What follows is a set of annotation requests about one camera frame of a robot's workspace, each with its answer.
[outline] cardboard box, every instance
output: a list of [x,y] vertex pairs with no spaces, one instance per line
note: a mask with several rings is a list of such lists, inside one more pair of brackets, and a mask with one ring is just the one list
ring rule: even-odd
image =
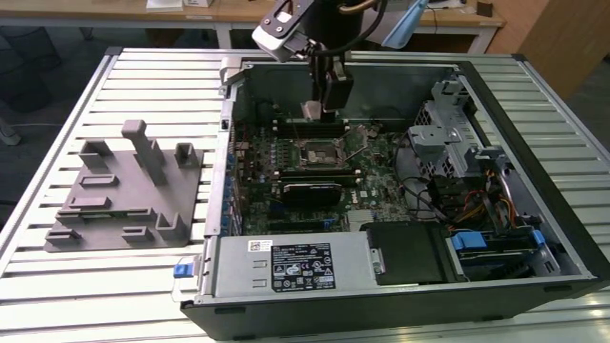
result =
[[209,7],[213,0],[184,0],[184,6]]

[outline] copper pipe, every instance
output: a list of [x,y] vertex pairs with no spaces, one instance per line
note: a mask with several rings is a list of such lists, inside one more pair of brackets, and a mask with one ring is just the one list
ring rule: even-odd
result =
[[378,0],[364,0],[360,4],[353,5],[353,6],[340,5],[338,13],[346,14],[346,15],[361,13],[364,10],[373,7],[373,5],[377,3],[377,1]]

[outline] table leg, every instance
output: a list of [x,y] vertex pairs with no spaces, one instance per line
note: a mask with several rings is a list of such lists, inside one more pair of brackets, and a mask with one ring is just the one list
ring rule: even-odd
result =
[[469,46],[468,54],[484,54],[487,51],[491,40],[493,39],[497,27],[481,27]]
[[230,24],[229,23],[214,23],[216,37],[218,38],[218,48],[229,49],[230,44]]

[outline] blue bracket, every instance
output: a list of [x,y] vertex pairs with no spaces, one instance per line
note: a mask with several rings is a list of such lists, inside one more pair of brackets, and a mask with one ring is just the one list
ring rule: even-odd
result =
[[545,244],[544,236],[541,236],[540,230],[531,231],[531,236],[533,237],[537,248]]
[[487,247],[483,235],[476,231],[456,233],[455,236],[451,237],[451,243],[453,244],[456,252],[463,249],[480,249]]

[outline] sticker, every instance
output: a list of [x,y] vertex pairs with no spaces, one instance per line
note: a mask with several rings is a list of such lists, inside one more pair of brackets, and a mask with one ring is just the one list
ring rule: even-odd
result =
[[186,19],[212,20],[212,16],[186,16]]
[[273,291],[296,292],[334,288],[329,243],[274,245],[270,251]]
[[273,241],[248,241],[248,252],[269,252]]

